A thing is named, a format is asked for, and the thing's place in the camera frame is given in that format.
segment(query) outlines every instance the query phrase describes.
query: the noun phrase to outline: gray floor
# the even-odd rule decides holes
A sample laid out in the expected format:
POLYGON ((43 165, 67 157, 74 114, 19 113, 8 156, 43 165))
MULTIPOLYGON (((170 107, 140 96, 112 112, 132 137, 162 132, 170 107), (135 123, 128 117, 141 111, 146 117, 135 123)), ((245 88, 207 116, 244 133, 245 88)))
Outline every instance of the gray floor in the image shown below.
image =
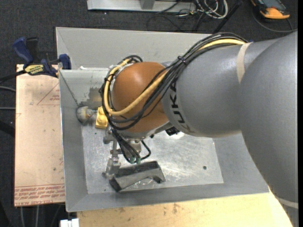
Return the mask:
MULTIPOLYGON (((231 7, 237 0, 227 0, 231 7)), ((298 26, 298 0, 281 0, 291 13, 290 23, 294 28, 298 26)), ((24 36, 39 38, 39 57, 45 58, 46 53, 51 58, 56 57, 55 28, 90 27, 106 29, 140 30, 140 31, 178 31, 192 33, 197 18, 176 18, 172 15, 161 14, 155 17, 146 12, 100 12, 87 11, 87 0, 0 0, 0 77, 15 71, 15 65, 22 63, 12 50, 13 42, 24 36), (182 31, 167 20, 169 18, 182 31)), ((209 19, 200 24, 196 33, 208 34, 219 25, 220 21, 209 19)), ((266 24, 274 30, 289 30, 286 21, 266 24)), ((245 0, 234 15, 226 22, 221 31, 234 32, 247 40, 260 41, 282 37, 288 33, 278 33, 264 29, 257 24, 251 15, 251 3, 245 0)), ((16 87, 14 79, 5 82, 2 86, 16 87)), ((10 91, 0 91, 0 106, 14 107, 15 95, 10 91)), ((15 112, 0 110, 0 121, 15 127, 15 112)), ((22 226, 20 209, 12 206, 13 179, 14 179, 14 138, 0 131, 0 202, 5 215, 13 226, 22 226)), ((39 226, 46 227, 52 222, 58 210, 57 218, 66 217, 64 208, 57 205, 47 205, 39 210, 39 226)), ((36 210, 24 209, 24 219, 27 226, 34 226, 36 210)), ((7 226, 2 221, 0 226, 7 226)))

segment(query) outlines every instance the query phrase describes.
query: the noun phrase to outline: wire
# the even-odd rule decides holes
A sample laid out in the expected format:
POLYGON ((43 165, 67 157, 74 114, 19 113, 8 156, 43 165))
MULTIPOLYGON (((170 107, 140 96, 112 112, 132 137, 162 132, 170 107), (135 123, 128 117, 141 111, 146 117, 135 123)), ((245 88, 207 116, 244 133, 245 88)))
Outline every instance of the wire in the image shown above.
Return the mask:
POLYGON ((203 8, 202 3, 199 0, 195 0, 195 1, 196 1, 197 6, 200 8, 198 10, 201 12, 204 12, 209 17, 216 18, 216 19, 222 19, 222 18, 226 17, 228 14, 228 4, 227 4, 226 0, 222 0, 223 7, 224 7, 224 14, 222 14, 222 15, 217 12, 217 10, 219 8, 220 0, 214 0, 214 1, 212 1, 212 4, 208 4, 207 0, 204 0, 203 4, 206 6, 206 9, 203 8))
POLYGON ((9 91, 12 91, 12 92, 15 92, 16 90, 13 89, 13 88, 10 88, 10 87, 5 87, 5 86, 0 86, 0 89, 3 89, 3 90, 9 90, 9 91))
POLYGON ((25 227, 24 216, 23 216, 23 207, 20 208, 20 212, 21 212, 22 227, 25 227))
POLYGON ((59 213, 59 210, 60 210, 61 206, 62 206, 62 205, 60 204, 59 207, 57 208, 57 211, 55 212, 55 215, 53 216, 53 220, 52 220, 52 222, 51 222, 50 227, 53 227, 53 225, 54 225, 54 223, 55 223, 55 221, 56 221, 56 218, 57 218, 57 215, 58 215, 58 213, 59 213))
POLYGON ((258 21, 258 19, 256 18, 255 16, 255 13, 254 13, 254 9, 252 8, 252 17, 253 19, 259 24, 261 25, 263 28, 269 30, 269 31, 272 31, 272 32, 276 32, 276 33, 291 33, 291 32, 294 32, 294 31, 297 31, 298 29, 291 29, 291 30, 276 30, 276 29, 271 29, 269 27, 266 27, 265 25, 263 25, 260 21, 258 21))
POLYGON ((146 159, 147 157, 149 157, 152 154, 152 151, 151 151, 151 149, 148 148, 148 146, 145 144, 145 142, 143 140, 141 142, 142 142, 142 144, 144 145, 144 147, 148 151, 148 154, 146 156, 144 156, 144 157, 141 158, 141 160, 144 160, 144 159, 146 159))
POLYGON ((169 8, 164 9, 164 10, 162 10, 162 11, 159 11, 159 12, 157 12, 156 14, 165 13, 165 12, 171 10, 171 9, 174 8, 176 5, 178 5, 181 1, 183 1, 183 0, 179 0, 178 2, 174 3, 174 4, 173 4, 172 6, 170 6, 169 8))
POLYGON ((36 224, 35 224, 35 227, 38 227, 38 220, 39 220, 39 205, 37 205, 36 224))
MULTIPOLYGON (((198 55, 205 53, 208 50, 214 49, 218 46, 226 46, 226 45, 231 45, 231 44, 243 44, 245 42, 247 42, 247 41, 244 40, 243 38, 239 37, 238 35, 235 35, 232 33, 218 33, 218 34, 211 35, 211 36, 197 42, 195 45, 192 46, 192 48, 190 48, 190 50, 183 56, 183 58, 178 58, 169 66, 169 68, 166 68, 168 71, 162 75, 163 78, 160 82, 157 81, 159 79, 159 78, 157 78, 153 83, 151 83, 151 85, 157 85, 154 91, 153 91, 153 89, 151 89, 151 86, 149 86, 145 91, 143 91, 143 93, 140 96, 144 95, 144 93, 146 91, 148 91, 149 93, 151 91, 153 91, 153 92, 151 93, 149 98, 146 100, 143 108, 138 113, 133 115, 132 117, 123 119, 123 120, 112 117, 112 115, 110 115, 110 113, 113 112, 112 109, 110 109, 110 111, 108 111, 104 104, 104 102, 106 100, 102 100, 102 107, 104 109, 105 115, 107 116, 109 124, 114 129, 119 130, 119 131, 131 128, 143 117, 143 114, 147 110, 147 108, 153 103, 153 101, 158 97, 158 95, 170 85, 170 83, 177 77, 177 75, 179 75, 182 72, 182 70, 186 67, 186 65, 191 60, 193 60, 198 55), (129 125, 127 125, 125 127, 118 127, 116 125, 116 123, 125 123, 125 122, 130 122, 130 121, 132 121, 132 123, 130 123, 129 125)), ((100 93, 102 98, 105 98, 105 96, 104 96, 105 86, 104 85, 108 84, 108 83, 110 83, 110 81, 107 79, 106 82, 102 85, 102 87, 100 89, 100 92, 102 92, 102 94, 100 93)))

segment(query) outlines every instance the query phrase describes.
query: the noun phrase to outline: black metal piece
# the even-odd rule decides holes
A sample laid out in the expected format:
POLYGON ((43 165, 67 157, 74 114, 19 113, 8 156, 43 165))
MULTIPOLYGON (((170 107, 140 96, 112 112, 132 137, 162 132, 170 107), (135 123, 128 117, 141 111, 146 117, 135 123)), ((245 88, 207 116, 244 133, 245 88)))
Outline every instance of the black metal piece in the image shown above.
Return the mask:
POLYGON ((120 168, 109 183, 116 192, 119 192, 145 178, 151 178, 157 183, 166 181, 158 162, 152 161, 120 168))
POLYGON ((165 130, 165 132, 166 132, 169 136, 171 136, 171 135, 174 135, 174 134, 179 133, 180 131, 179 131, 178 129, 176 129, 175 127, 171 127, 171 128, 169 128, 169 129, 165 130))

